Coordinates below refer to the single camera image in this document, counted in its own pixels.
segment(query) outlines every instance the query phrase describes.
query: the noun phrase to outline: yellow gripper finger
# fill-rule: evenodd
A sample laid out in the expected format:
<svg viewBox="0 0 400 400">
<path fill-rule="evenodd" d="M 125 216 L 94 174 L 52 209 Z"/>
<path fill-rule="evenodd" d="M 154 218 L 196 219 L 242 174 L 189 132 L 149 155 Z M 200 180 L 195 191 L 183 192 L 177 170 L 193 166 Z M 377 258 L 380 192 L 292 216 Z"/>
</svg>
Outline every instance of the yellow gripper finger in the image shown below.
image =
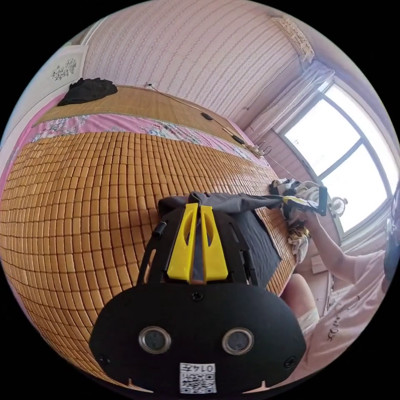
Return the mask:
<svg viewBox="0 0 400 400">
<path fill-rule="evenodd" d="M 175 246 L 172 250 L 167 275 L 170 279 L 189 282 L 192 277 L 195 256 L 195 238 L 198 204 L 191 203 L 185 207 Z"/>
<path fill-rule="evenodd" d="M 228 268 L 215 224 L 213 208 L 202 205 L 200 216 L 204 281 L 225 280 L 228 277 Z"/>
</svg>

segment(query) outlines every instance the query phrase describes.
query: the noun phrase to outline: bamboo sleeping mat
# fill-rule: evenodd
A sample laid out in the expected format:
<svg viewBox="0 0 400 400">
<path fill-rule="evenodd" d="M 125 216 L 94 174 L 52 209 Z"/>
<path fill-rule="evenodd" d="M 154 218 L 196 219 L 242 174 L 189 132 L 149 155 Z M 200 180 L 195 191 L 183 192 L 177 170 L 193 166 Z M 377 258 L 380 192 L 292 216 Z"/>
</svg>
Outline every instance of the bamboo sleeping mat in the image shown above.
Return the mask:
<svg viewBox="0 0 400 400">
<path fill-rule="evenodd" d="M 122 114 L 183 125 L 238 145 L 238 142 L 233 140 L 232 136 L 225 132 L 222 126 L 217 123 L 218 121 L 233 134 L 241 137 L 240 133 L 225 118 L 194 103 L 183 99 L 178 100 L 185 102 L 185 104 L 153 90 L 118 86 L 117 93 L 100 100 L 53 107 L 45 112 L 35 125 L 75 115 Z M 199 108 L 201 111 L 191 107 L 189 104 Z M 201 116 L 201 112 L 205 112 L 213 117 L 214 121 L 206 120 Z"/>
<path fill-rule="evenodd" d="M 268 193 L 270 168 L 210 147 L 139 133 L 83 133 L 27 144 L 0 204 L 3 267 L 33 322 L 72 364 L 110 381 L 88 347 L 113 296 L 135 285 L 157 201 L 200 192 Z M 279 210 L 261 210 L 282 257 L 268 290 L 295 266 Z"/>
</svg>

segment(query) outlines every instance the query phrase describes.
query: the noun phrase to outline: window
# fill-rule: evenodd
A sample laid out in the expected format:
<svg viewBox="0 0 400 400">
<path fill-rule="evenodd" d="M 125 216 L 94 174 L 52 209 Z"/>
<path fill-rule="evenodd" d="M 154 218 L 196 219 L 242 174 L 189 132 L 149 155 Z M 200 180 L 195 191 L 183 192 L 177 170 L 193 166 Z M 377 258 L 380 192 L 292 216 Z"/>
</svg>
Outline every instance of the window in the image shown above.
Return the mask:
<svg viewBox="0 0 400 400">
<path fill-rule="evenodd" d="M 281 134 L 330 198 L 347 199 L 345 212 L 335 219 L 342 238 L 394 193 L 398 168 L 389 146 L 362 106 L 337 84 L 318 95 Z"/>
</svg>

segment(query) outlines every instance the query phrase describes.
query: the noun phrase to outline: label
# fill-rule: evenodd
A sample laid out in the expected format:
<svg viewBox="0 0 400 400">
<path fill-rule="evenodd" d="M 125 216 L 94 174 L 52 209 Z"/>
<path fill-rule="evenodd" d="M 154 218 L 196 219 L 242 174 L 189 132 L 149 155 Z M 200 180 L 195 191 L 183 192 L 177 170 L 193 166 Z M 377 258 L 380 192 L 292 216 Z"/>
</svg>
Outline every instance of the label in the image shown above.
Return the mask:
<svg viewBox="0 0 400 400">
<path fill-rule="evenodd" d="M 181 362 L 180 392 L 194 394 L 216 393 L 215 364 L 189 364 Z"/>
</svg>

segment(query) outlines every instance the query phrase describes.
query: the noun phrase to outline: screw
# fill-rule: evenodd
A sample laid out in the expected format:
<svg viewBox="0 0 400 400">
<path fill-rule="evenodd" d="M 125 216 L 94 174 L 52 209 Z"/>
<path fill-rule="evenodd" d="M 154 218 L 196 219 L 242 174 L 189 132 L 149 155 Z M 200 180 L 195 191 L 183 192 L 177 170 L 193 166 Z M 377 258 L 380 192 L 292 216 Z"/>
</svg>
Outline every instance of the screw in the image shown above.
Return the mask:
<svg viewBox="0 0 400 400">
<path fill-rule="evenodd" d="M 295 362 L 296 362 L 296 357 L 289 357 L 289 358 L 283 363 L 283 366 L 284 366 L 286 369 L 289 369 L 289 368 L 293 367 L 293 365 L 295 364 Z"/>
<path fill-rule="evenodd" d="M 101 354 L 99 357 L 99 361 L 103 364 L 103 365 L 107 365 L 110 363 L 110 360 L 108 359 L 107 356 Z"/>
<path fill-rule="evenodd" d="M 201 300 L 203 300 L 203 295 L 199 292 L 194 292 L 190 295 L 190 298 L 193 301 L 201 301 Z"/>
</svg>

